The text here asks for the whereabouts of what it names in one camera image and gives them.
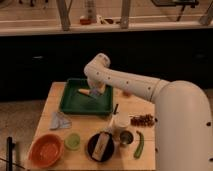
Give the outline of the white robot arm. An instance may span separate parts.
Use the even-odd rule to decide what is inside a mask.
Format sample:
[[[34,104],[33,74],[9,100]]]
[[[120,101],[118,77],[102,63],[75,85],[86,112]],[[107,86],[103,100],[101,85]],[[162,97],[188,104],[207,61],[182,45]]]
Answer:
[[[103,53],[85,66],[84,74],[91,88],[110,85],[155,105],[157,171],[213,171],[213,114],[200,87],[112,70]]]

